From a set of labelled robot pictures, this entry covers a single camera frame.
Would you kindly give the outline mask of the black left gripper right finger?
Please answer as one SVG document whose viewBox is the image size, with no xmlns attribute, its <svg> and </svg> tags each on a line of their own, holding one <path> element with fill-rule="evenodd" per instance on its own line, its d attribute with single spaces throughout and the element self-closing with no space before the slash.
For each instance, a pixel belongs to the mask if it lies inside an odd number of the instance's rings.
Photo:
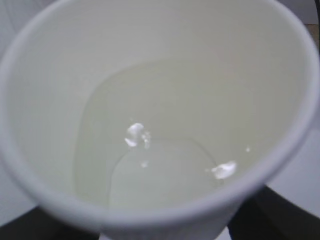
<svg viewBox="0 0 320 240">
<path fill-rule="evenodd" d="M 232 240 L 318 240 L 320 219 L 265 186 L 227 225 Z"/>
</svg>

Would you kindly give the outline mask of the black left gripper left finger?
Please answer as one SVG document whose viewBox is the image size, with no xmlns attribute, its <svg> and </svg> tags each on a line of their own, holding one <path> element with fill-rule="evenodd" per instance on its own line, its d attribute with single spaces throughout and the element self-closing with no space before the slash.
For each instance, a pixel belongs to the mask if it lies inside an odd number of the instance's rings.
<svg viewBox="0 0 320 240">
<path fill-rule="evenodd" d="M 2 240 L 98 240 L 99 234 L 66 225 L 38 207 L 0 227 Z"/>
</svg>

